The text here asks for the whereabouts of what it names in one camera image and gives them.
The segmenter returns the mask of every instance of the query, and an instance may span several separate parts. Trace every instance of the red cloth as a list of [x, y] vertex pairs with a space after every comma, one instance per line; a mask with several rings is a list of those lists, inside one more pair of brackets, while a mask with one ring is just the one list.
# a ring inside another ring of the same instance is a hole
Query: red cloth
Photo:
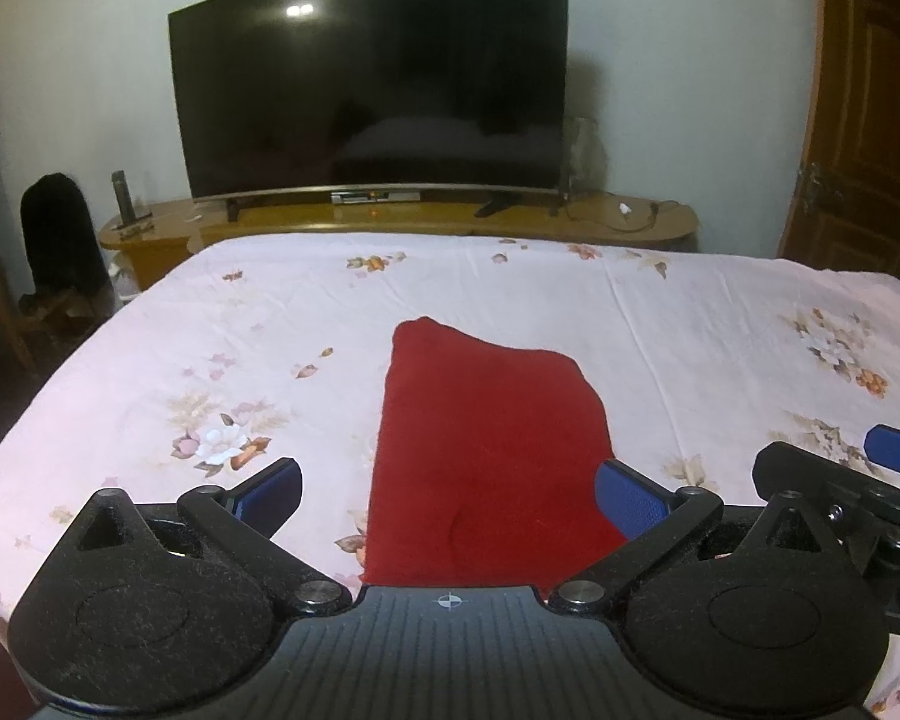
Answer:
[[594, 477], [612, 456], [576, 362], [429, 317], [394, 332], [367, 523], [370, 584], [544, 593], [624, 543]]

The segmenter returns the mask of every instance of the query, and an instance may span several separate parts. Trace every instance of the wooden table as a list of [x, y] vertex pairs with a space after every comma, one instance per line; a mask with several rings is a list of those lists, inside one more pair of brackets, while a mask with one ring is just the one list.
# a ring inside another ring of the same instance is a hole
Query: wooden table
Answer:
[[[295, 202], [245, 207], [227, 221], [221, 201], [171, 200], [149, 207], [152, 220], [125, 237], [113, 218], [100, 244], [127, 255], [141, 289], [163, 278], [202, 247], [228, 238], [283, 232], [399, 232], [428, 235], [486, 235], [658, 250], [691, 250], [697, 215], [680, 203], [616, 194], [588, 194], [554, 210], [554, 199], [526, 196], [486, 218], [474, 211], [487, 197], [432, 193], [420, 202], [333, 205], [326, 194], [296, 196]], [[623, 214], [620, 203], [631, 213]]]

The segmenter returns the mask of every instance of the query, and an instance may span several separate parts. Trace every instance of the bed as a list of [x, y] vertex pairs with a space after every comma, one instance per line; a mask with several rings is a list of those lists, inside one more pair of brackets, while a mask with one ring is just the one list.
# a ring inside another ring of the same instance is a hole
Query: bed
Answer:
[[[751, 464], [772, 440], [900, 487], [861, 449], [900, 428], [890, 276], [507, 238], [242, 238], [111, 319], [5, 438], [0, 624], [94, 490], [172, 501], [282, 456], [306, 488], [274, 540], [357, 589], [391, 338], [418, 317], [572, 357], [616, 456], [668, 488], [758, 504]], [[869, 705], [900, 717], [900, 638]]]

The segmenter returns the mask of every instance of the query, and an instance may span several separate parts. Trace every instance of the black tv screen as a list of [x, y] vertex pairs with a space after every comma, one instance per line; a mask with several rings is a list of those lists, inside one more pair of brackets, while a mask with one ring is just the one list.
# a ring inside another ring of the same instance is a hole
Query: black tv screen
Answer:
[[170, 14], [194, 196], [556, 190], [567, 0], [210, 0]]

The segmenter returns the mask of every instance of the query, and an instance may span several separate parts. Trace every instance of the wall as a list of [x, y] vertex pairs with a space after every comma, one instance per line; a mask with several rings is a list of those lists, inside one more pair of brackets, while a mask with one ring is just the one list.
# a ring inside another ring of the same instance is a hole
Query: wall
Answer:
[[[109, 175], [188, 194], [166, 18], [201, 0], [0, 0], [0, 255], [29, 289], [19, 199], [47, 172], [97, 225]], [[596, 116], [607, 186], [692, 204], [704, 250], [772, 256], [799, 160], [813, 0], [570, 0], [571, 113]]]

